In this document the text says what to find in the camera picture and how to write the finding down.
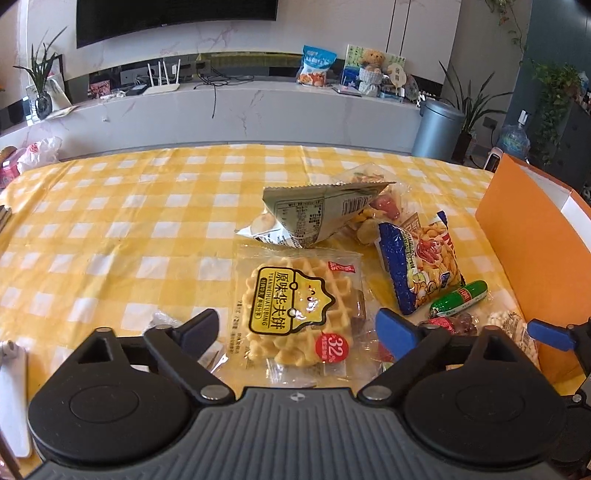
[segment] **water bottle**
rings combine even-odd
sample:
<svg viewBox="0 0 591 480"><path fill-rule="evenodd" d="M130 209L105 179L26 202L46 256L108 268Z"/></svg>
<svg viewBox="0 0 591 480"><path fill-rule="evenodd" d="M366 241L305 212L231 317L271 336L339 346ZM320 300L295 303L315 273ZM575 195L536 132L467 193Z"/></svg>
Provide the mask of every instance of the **water bottle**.
<svg viewBox="0 0 591 480"><path fill-rule="evenodd" d="M526 160L527 154L530 152L530 139L527 138L524 129L528 117L529 114L522 110L517 125L504 126L496 143L496 146L504 153L520 160Z"/></svg>

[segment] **potted plant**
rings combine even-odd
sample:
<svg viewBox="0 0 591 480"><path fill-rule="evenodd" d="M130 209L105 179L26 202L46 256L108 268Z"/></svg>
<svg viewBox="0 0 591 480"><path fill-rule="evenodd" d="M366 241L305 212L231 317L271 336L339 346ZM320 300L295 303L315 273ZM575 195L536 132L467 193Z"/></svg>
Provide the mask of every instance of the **potted plant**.
<svg viewBox="0 0 591 480"><path fill-rule="evenodd" d="M546 167L552 162L562 133L560 124L573 99L581 91L579 71L572 65L533 62L534 78L544 85L538 101L538 127L535 131L534 157Z"/></svg>
<svg viewBox="0 0 591 480"><path fill-rule="evenodd" d="M504 110L497 110L494 108L486 108L488 102L490 102L493 98L498 98L506 95L511 95L513 92L505 92L505 93L498 93L497 95L485 95L484 89L489 84L491 79L494 77L495 72L492 72L489 77L485 80L485 82L481 85L480 90L478 90L478 94L475 98L472 97L472 81L468 82L468 88L466 90L466 95L464 95L464 89L462 88L462 83L460 82L460 78L456 73L456 69L450 63L450 70L455 75L456 81L454 81L449 75L447 69L443 66L441 62L439 62L441 68L445 72L445 77L449 82L450 86L452 87L453 93L456 96L456 101L453 102L449 99L443 99L447 101L452 106L456 107L459 111L463 112L466 115L466 119L464 120L464 124L462 125L462 131L460 132L460 137L457 139L456 148L452 154L452 160L462 162L464 160L464 156L466 155L466 150L470 145L472 140L472 135L470 132L474 129L474 125L476 122L481 119L485 115L489 115L490 113L502 113L506 114L507 112Z"/></svg>
<svg viewBox="0 0 591 480"><path fill-rule="evenodd" d="M51 57L47 58L48 50L51 48L53 43L57 40L62 32L66 29L66 27L62 28L60 32L53 37L53 40L49 42L48 45L43 43L43 58L41 61L38 60L39 58L39 49L41 45L37 47L37 51L33 54L33 45L31 45L31 68L21 67L20 65L15 65L14 68L26 70L31 80L33 81L33 85L37 90L37 98L35 99L35 110L37 111L37 116L43 120L47 118L51 111L53 110L53 105L51 104L51 97L49 93L45 90L45 85L47 82L47 77L51 72L51 66L53 65L53 61L57 58L57 53L51 55Z"/></svg>

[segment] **blue snack bag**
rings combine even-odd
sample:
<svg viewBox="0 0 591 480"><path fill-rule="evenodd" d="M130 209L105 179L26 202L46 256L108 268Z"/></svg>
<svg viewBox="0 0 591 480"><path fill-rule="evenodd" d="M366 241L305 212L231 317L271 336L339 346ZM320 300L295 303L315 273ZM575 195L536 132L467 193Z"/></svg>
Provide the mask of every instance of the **blue snack bag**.
<svg viewBox="0 0 591 480"><path fill-rule="evenodd" d="M403 315L410 315L442 292L465 284L444 212L438 212L425 227L414 225L405 230L380 223L378 228L378 252L392 278Z"/></svg>
<svg viewBox="0 0 591 480"><path fill-rule="evenodd" d="M301 68L297 74L297 83L323 87L326 84L326 72L336 60L336 53L322 48L304 46Z"/></svg>

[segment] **black cabinet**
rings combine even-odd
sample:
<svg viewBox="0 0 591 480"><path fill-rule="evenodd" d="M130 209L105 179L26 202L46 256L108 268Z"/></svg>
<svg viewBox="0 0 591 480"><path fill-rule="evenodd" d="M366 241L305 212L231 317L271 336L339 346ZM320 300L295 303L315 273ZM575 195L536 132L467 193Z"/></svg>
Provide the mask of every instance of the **black cabinet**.
<svg viewBox="0 0 591 480"><path fill-rule="evenodd" d="M570 109L560 146L545 170L577 192L591 173L591 117L579 105Z"/></svg>

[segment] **white marble cabinet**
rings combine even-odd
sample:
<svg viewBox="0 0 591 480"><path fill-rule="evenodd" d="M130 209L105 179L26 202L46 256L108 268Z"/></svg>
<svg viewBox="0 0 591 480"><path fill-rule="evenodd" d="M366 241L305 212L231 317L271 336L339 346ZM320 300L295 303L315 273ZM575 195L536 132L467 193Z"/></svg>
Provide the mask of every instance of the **white marble cabinet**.
<svg viewBox="0 0 591 480"><path fill-rule="evenodd" d="M462 0L396 0L388 52L406 57L406 70L443 83Z"/></svg>
<svg viewBox="0 0 591 480"><path fill-rule="evenodd" d="M213 88L89 100L70 115L18 125L0 135L0 150L47 137L62 140L60 158L162 145L260 142L329 144L408 154L421 122L412 103L339 95L295 82L251 82ZM165 118L165 122L146 119Z"/></svg>

